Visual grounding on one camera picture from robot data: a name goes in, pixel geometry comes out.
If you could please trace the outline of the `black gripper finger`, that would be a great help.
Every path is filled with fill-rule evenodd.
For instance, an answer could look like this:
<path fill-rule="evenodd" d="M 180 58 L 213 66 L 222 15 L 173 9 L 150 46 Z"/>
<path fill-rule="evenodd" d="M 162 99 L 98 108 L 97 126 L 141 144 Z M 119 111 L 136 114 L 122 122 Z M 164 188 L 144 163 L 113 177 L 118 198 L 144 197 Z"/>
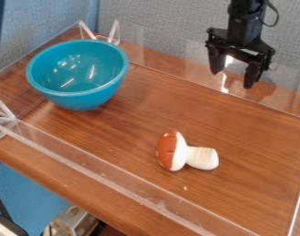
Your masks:
<path fill-rule="evenodd" d="M 209 64 L 212 73 L 216 75 L 225 68 L 226 50 L 209 46 Z"/>
<path fill-rule="evenodd" d="M 259 62 L 251 62 L 245 69 L 245 82 L 244 88 L 251 89 L 255 83 L 261 77 L 261 64 Z"/>

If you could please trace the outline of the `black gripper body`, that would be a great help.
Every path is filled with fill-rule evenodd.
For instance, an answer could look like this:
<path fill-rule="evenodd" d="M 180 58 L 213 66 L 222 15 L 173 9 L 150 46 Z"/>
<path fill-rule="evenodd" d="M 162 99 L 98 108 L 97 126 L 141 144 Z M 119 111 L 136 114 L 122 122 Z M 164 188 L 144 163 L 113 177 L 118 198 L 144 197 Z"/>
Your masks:
<path fill-rule="evenodd" d="M 257 37 L 247 45 L 229 40 L 229 31 L 226 29 L 208 28 L 206 30 L 209 38 L 205 41 L 205 46 L 209 51 L 209 46 L 226 50 L 226 56 L 229 55 L 235 59 L 251 63 L 259 62 L 261 69 L 268 69 L 272 63 L 276 50 Z"/>

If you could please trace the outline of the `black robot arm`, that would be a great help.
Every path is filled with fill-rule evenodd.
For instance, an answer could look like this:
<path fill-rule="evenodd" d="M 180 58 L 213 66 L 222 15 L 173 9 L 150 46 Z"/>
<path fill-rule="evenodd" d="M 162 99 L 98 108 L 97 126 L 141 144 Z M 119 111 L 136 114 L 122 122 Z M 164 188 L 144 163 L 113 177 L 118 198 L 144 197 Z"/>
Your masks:
<path fill-rule="evenodd" d="M 261 40 L 263 26 L 273 27 L 264 22 L 265 9 L 271 7 L 279 14 L 269 0 L 230 0 L 229 27 L 208 28 L 209 39 L 205 46 L 209 52 L 210 71 L 216 75 L 225 68 L 226 56 L 245 62 L 244 88 L 251 89 L 260 81 L 261 74 L 269 70 L 276 50 Z"/>

